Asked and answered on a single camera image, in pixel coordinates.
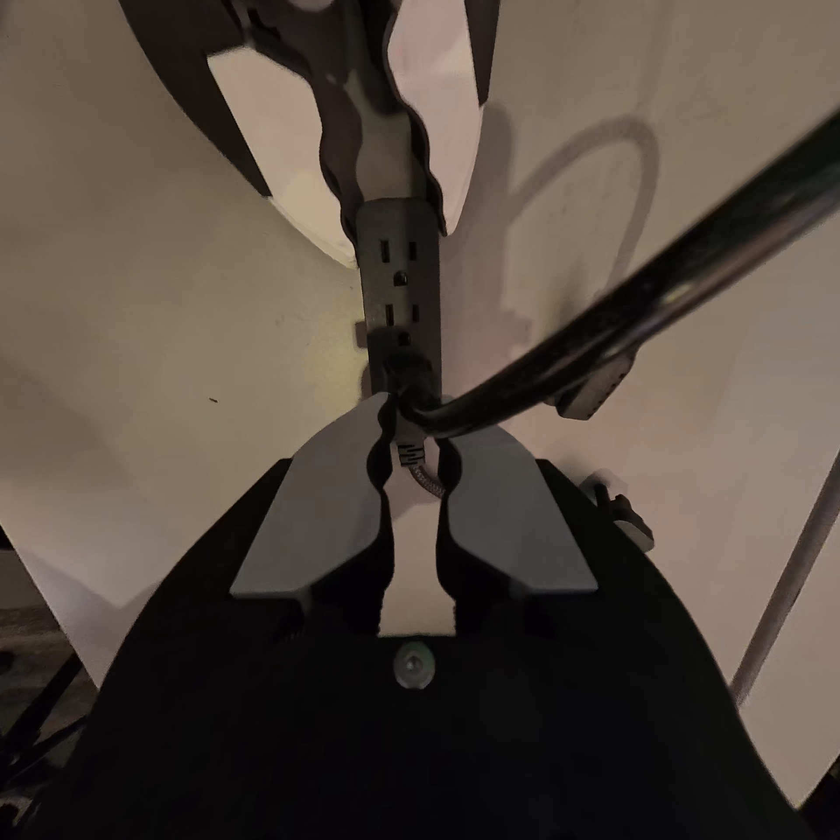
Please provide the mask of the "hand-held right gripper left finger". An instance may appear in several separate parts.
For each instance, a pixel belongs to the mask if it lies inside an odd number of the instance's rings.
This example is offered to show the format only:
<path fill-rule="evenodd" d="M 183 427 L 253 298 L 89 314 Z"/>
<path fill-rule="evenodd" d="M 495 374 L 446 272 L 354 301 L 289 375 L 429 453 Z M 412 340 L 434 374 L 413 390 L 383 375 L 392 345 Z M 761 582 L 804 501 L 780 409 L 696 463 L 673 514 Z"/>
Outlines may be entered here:
<path fill-rule="evenodd" d="M 393 399 L 379 392 L 299 448 L 230 594 L 300 597 L 370 549 L 390 523 Z"/>

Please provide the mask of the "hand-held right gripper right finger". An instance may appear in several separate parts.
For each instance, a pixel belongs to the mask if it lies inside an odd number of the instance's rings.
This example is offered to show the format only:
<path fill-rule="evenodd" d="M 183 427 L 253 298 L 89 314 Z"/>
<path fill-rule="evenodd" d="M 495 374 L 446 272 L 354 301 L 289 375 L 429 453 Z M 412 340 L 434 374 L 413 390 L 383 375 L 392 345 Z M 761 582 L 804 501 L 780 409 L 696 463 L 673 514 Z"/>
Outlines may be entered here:
<path fill-rule="evenodd" d="M 460 467 L 448 528 L 460 549 L 530 595 L 598 584 L 536 459 L 499 426 L 450 439 Z"/>

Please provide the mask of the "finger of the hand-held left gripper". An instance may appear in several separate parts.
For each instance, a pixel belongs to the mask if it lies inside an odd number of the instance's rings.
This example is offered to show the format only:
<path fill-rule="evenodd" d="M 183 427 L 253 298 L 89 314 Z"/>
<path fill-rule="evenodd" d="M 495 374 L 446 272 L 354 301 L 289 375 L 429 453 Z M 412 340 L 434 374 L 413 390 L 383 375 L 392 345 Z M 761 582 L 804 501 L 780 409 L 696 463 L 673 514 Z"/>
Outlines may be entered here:
<path fill-rule="evenodd" d="M 429 200 L 449 236 L 466 203 L 489 97 L 489 3 L 396 2 L 385 61 L 417 132 Z"/>
<path fill-rule="evenodd" d="M 322 173 L 322 121 L 309 84 L 259 52 L 217 52 L 207 65 L 267 184 L 270 203 L 325 255 L 356 268 L 340 200 Z"/>

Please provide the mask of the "black power strip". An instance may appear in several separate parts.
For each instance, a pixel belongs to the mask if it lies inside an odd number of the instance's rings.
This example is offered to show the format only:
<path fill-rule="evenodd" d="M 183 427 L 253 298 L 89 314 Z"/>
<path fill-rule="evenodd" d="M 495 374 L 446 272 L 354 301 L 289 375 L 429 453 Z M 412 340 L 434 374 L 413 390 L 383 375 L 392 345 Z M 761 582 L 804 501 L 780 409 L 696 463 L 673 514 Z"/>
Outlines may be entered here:
<path fill-rule="evenodd" d="M 389 390 L 385 363 L 422 355 L 437 392 L 442 380 L 438 217 L 423 198 L 364 203 L 356 217 L 356 255 L 373 392 Z"/>

